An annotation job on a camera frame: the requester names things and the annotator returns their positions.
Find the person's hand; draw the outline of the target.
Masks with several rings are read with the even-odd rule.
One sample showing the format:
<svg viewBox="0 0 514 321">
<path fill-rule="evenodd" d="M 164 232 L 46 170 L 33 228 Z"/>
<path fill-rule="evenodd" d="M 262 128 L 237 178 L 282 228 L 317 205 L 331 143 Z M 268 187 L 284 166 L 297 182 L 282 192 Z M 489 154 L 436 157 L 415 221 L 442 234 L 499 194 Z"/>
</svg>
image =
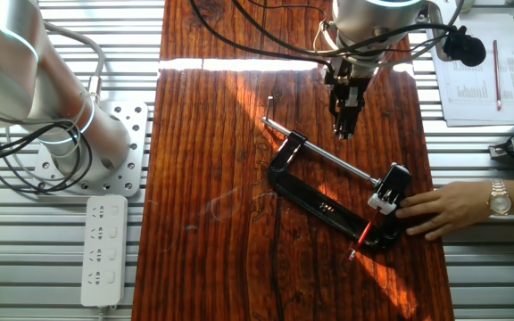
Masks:
<svg viewBox="0 0 514 321">
<path fill-rule="evenodd" d="M 402 201 L 396 217 L 401 219 L 429 217 L 409 227 L 408 235 L 424 235 L 434 241 L 450 232 L 486 220 L 491 211 L 487 201 L 492 184 L 488 181 L 452 182 L 434 191 L 420 193 Z"/>
</svg>

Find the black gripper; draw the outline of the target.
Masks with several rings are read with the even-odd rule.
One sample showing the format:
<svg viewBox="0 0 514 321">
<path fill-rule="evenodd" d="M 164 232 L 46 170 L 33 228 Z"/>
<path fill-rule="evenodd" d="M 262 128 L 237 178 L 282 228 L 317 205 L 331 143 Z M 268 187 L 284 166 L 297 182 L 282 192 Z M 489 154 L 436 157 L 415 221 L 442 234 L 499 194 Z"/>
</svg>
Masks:
<svg viewBox="0 0 514 321">
<path fill-rule="evenodd" d="M 329 63 L 331 70 L 327 72 L 324 81 L 330 88 L 329 109 L 334 117 L 334 134 L 350 139 L 355 132 L 361 108 L 365 105 L 364 93 L 371 76 L 358 76 L 354 66 L 342 57 L 333 57 Z"/>
</svg>

